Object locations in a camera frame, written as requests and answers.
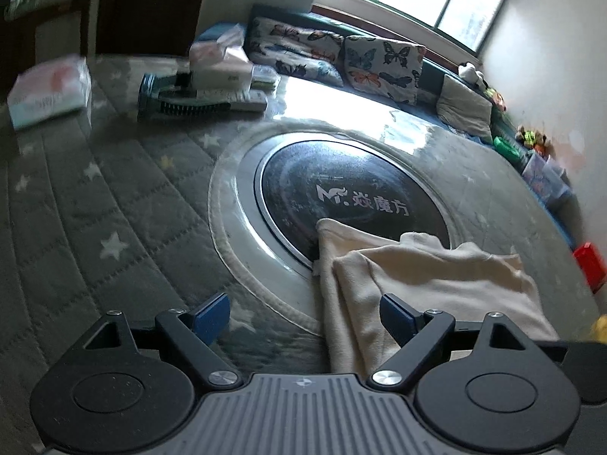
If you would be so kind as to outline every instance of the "towel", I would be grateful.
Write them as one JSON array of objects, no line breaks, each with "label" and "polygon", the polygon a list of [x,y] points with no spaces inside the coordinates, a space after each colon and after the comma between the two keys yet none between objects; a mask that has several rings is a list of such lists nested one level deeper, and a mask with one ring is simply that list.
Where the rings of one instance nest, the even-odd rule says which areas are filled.
[{"label": "towel", "polygon": [[558,339],[518,255],[491,255],[474,243],[445,249],[435,236],[420,233],[404,233],[397,242],[331,219],[316,228],[334,373],[369,375],[399,350],[379,320],[386,293],[419,311],[437,308],[466,322],[500,311],[531,339]]}]

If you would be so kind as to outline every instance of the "dark circular lid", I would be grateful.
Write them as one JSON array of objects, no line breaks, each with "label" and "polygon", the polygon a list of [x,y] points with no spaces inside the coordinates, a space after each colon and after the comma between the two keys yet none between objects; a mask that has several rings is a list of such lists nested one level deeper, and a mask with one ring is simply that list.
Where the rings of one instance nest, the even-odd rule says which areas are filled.
[{"label": "dark circular lid", "polygon": [[194,391],[171,364],[139,354],[124,361],[58,363],[31,395],[31,417],[46,445],[68,453],[134,453],[187,418]]},{"label": "dark circular lid", "polygon": [[260,169],[263,204],[257,202],[267,209],[266,222],[310,261],[318,259],[316,223],[322,218],[396,241],[404,232],[425,232],[449,247],[447,226],[426,191],[404,167],[362,145],[296,142]]},{"label": "dark circular lid", "polygon": [[131,375],[101,373],[76,385],[74,401],[92,413],[117,413],[135,405],[143,390],[142,383]]},{"label": "dark circular lid", "polygon": [[534,362],[525,352],[473,351],[440,364],[418,383],[415,407],[439,434],[480,453],[535,453],[559,444],[580,399],[549,360]]}]

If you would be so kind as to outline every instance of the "door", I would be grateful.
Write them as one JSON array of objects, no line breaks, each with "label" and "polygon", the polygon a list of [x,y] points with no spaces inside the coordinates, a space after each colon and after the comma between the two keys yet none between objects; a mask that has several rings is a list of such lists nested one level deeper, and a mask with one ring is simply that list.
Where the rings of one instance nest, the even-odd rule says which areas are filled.
[{"label": "door", "polygon": [[185,55],[202,0],[99,0],[97,53]]}]

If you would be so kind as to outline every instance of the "throw pillow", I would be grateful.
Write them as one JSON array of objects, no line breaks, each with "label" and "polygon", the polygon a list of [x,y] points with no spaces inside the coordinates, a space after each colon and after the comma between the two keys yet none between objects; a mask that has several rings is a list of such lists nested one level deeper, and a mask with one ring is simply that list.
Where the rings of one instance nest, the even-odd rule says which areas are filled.
[{"label": "throw pillow", "polygon": [[345,38],[345,71],[356,90],[415,104],[426,48],[393,39]]},{"label": "throw pillow", "polygon": [[445,74],[436,112],[447,125],[492,143],[491,103],[450,75]]},{"label": "throw pillow", "polygon": [[343,87],[344,81],[337,68],[324,60],[315,60],[291,51],[273,51],[262,46],[259,53],[250,53],[249,59],[257,65],[272,66],[282,75],[317,80],[328,85]]},{"label": "throw pillow", "polygon": [[332,32],[256,17],[248,42],[249,59],[259,65],[271,65],[284,75],[343,87],[341,75],[333,66],[343,42],[342,36]]}]

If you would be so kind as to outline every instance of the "plush toy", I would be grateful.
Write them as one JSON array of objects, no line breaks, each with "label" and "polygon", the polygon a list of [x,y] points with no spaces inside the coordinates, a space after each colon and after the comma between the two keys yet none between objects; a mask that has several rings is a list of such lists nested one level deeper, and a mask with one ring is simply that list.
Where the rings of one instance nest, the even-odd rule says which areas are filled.
[{"label": "plush toy", "polygon": [[481,92],[485,92],[489,85],[485,82],[483,72],[478,71],[472,63],[462,63],[458,66],[459,78]]},{"label": "plush toy", "polygon": [[504,98],[499,92],[497,92],[497,90],[492,87],[488,87],[487,90],[485,90],[485,97],[493,103],[498,111],[502,113],[506,112],[506,103]]},{"label": "plush toy", "polygon": [[607,315],[601,316],[593,325],[593,339],[607,344]]},{"label": "plush toy", "polygon": [[550,145],[550,140],[539,130],[535,130],[535,132],[527,131],[520,125],[514,138],[526,148],[535,150],[544,159],[547,158],[546,149]]}]

